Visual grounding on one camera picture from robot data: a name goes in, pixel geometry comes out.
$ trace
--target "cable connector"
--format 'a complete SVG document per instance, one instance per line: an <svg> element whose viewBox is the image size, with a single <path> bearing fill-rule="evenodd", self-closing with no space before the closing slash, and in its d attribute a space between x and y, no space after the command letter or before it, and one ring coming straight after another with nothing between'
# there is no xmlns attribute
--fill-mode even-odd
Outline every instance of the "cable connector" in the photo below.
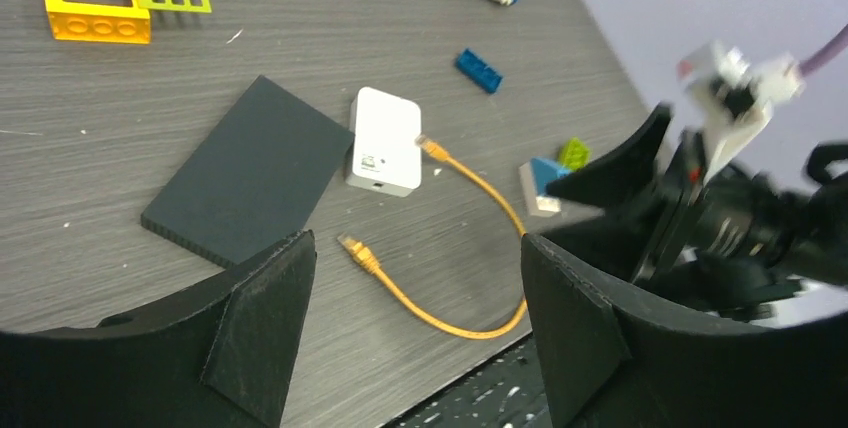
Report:
<svg viewBox="0 0 848 428"><path fill-rule="evenodd" d="M436 161L444 163L451 157L448 150L442 148L442 145L424 135L418 135L418 137L415 138L415 144L418 145L424 153L427 153L430 158Z"/></svg>
<svg viewBox="0 0 848 428"><path fill-rule="evenodd" d="M365 243L355 240L345 233L342 233L336 239L363 270L373 275L380 269L380 261L374 256L371 249L365 246Z"/></svg>

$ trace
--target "light blue lego piece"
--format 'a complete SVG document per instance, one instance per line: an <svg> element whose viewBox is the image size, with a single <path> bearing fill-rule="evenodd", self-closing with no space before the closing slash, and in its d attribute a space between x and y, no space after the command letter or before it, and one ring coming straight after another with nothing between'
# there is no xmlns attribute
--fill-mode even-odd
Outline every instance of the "light blue lego piece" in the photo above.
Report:
<svg viewBox="0 0 848 428"><path fill-rule="evenodd" d="M554 160L546 158L531 158L530 169L536 182L536 195L547 196L548 183L568 175L571 171Z"/></svg>

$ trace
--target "white electronic device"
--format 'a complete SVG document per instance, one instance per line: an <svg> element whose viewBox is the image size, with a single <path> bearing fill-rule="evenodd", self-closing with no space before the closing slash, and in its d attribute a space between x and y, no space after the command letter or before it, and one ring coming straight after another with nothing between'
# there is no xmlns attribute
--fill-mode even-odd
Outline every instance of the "white electronic device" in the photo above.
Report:
<svg viewBox="0 0 848 428"><path fill-rule="evenodd" d="M410 100L364 87L350 107L353 141L345 181L393 196L421 185L421 108Z"/></svg>

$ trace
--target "yellow lego window frame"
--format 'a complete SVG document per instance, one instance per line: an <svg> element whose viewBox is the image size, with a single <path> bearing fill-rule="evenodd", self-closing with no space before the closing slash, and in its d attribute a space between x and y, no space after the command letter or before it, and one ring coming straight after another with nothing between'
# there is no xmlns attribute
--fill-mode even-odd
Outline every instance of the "yellow lego window frame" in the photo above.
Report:
<svg viewBox="0 0 848 428"><path fill-rule="evenodd" d="M132 6L44 0L57 40L150 43L150 11Z"/></svg>

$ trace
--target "gray wall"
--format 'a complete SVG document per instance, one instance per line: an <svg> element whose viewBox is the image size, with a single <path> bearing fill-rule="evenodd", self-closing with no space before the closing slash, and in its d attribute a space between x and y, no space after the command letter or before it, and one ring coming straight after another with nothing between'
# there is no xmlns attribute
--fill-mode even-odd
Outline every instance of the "gray wall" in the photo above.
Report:
<svg viewBox="0 0 848 428"><path fill-rule="evenodd" d="M789 52L804 58L848 22L848 0L584 0L647 107L675 106L672 135L700 124L677 84L674 68L694 48L721 39L754 63ZM848 139L848 53L808 80L796 102L777 109L766 131L740 156L784 186L811 189L801 177L810 149ZM781 303L778 324L822 316L848 306L848 294L816 286Z"/></svg>

